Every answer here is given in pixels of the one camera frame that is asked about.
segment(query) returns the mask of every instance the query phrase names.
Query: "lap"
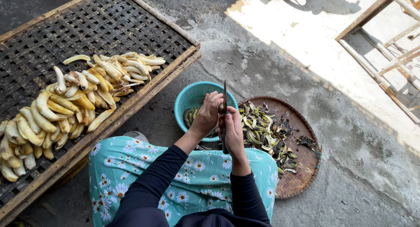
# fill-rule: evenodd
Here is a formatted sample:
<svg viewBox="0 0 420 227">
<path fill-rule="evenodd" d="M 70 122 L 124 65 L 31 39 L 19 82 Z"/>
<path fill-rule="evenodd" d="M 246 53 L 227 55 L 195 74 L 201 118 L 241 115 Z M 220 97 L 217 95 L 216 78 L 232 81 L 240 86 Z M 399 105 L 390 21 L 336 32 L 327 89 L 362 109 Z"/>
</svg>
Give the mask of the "lap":
<svg viewBox="0 0 420 227">
<path fill-rule="evenodd" d="M 167 148 L 131 137 L 111 137 L 95 145 L 89 155 L 89 195 L 95 226 L 108 224 L 131 183 Z M 255 182 L 271 219 L 277 184 L 277 165 L 267 153 L 246 149 Z M 170 226 L 187 214 L 225 208 L 232 212 L 231 157 L 222 151 L 193 151 L 157 208 Z"/>
</svg>

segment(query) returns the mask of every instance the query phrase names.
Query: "shoe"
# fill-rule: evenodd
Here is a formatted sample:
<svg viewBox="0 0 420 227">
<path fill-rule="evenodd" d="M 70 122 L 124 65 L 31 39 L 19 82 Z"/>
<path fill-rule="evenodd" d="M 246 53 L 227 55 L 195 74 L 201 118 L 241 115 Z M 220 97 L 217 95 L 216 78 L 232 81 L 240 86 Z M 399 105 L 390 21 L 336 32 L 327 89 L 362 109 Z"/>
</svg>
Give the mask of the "shoe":
<svg viewBox="0 0 420 227">
<path fill-rule="evenodd" d="M 149 140 L 146 138 L 146 136 L 139 131 L 129 131 L 124 133 L 123 136 L 132 137 L 142 142 L 149 143 Z"/>
</svg>

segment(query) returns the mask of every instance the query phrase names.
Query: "black long sleeve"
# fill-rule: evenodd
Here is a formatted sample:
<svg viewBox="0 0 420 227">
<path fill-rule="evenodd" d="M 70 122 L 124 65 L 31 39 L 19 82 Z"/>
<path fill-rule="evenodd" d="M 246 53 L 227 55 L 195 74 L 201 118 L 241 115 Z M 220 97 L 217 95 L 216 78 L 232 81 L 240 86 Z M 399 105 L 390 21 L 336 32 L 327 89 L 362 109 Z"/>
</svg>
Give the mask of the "black long sleeve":
<svg viewBox="0 0 420 227">
<path fill-rule="evenodd" d="M 235 216 L 270 224 L 263 200 L 255 184 L 254 174 L 252 172 L 246 176 L 231 174 L 231 185 Z"/>
<path fill-rule="evenodd" d="M 160 197 L 187 158 L 175 145 L 156 158 L 125 193 L 114 219 L 137 208 L 157 208 Z"/>
</svg>

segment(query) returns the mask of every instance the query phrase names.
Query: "blue plastic colander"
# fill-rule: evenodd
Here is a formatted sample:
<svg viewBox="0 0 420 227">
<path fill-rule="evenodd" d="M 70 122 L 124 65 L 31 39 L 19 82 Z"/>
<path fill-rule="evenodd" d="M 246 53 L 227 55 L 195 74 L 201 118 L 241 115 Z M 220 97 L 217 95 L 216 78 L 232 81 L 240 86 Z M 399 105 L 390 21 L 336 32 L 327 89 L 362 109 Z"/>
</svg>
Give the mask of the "blue plastic colander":
<svg viewBox="0 0 420 227">
<path fill-rule="evenodd" d="M 192 109 L 194 107 L 201 107 L 203 105 L 204 97 L 206 93 L 211 93 L 214 91 L 218 91 L 219 93 L 223 93 L 223 86 L 215 84 L 213 82 L 196 82 L 186 86 L 182 91 L 178 94 L 175 101 L 175 118 L 176 122 L 178 123 L 179 127 L 182 131 L 186 132 L 187 128 L 184 125 L 182 120 L 182 116 L 186 109 Z M 234 96 L 229 91 L 226 91 L 228 96 L 227 102 L 228 106 L 235 107 L 238 109 L 238 104 L 235 101 Z M 216 142 L 219 140 L 219 137 L 212 137 L 212 138 L 203 138 L 203 142 Z"/>
</svg>

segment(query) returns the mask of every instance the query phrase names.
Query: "woven bamboo tray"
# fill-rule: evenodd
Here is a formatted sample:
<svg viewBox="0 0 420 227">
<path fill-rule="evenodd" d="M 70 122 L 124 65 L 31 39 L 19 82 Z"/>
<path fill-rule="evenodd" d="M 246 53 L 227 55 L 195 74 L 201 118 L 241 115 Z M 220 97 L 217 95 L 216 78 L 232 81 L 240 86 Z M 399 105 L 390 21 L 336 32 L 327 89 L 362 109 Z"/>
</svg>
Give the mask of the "woven bamboo tray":
<svg viewBox="0 0 420 227">
<path fill-rule="evenodd" d="M 0 120 L 29 106 L 39 90 L 56 82 L 52 67 L 88 69 L 82 61 L 64 65 L 74 55 L 155 54 L 166 63 L 152 80 L 122 97 L 117 110 L 95 131 L 85 132 L 43 157 L 17 182 L 2 178 L 0 227 L 10 223 L 56 181 L 70 173 L 99 140 L 108 137 L 147 101 L 201 57 L 200 44 L 142 0 L 73 0 L 0 36 Z"/>
<path fill-rule="evenodd" d="M 311 126 L 295 108 L 290 106 L 287 102 L 275 97 L 251 97 L 241 101 L 238 106 L 242 106 L 242 104 L 248 101 L 254 103 L 255 107 L 262 106 L 263 102 L 265 102 L 270 113 L 276 115 L 274 120 L 279 120 L 284 112 L 288 111 L 287 118 L 290 120 L 291 127 L 299 130 L 286 140 L 287 146 L 293 150 L 293 154 L 297 155 L 297 174 L 286 171 L 277 184 L 276 198 L 284 199 L 294 197 L 307 190 L 318 174 L 322 152 L 322 150 L 319 150 L 318 140 Z M 315 141 L 316 147 L 314 149 L 318 151 L 318 154 L 303 145 L 296 144 L 297 138 L 302 135 L 310 137 Z"/>
</svg>

